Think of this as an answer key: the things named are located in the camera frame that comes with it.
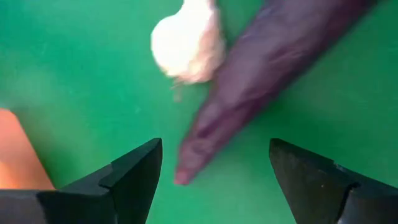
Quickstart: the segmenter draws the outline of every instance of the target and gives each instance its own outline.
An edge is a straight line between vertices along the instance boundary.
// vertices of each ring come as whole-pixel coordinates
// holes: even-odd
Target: orange surface
[[[0,189],[54,189],[17,117],[2,109]]]

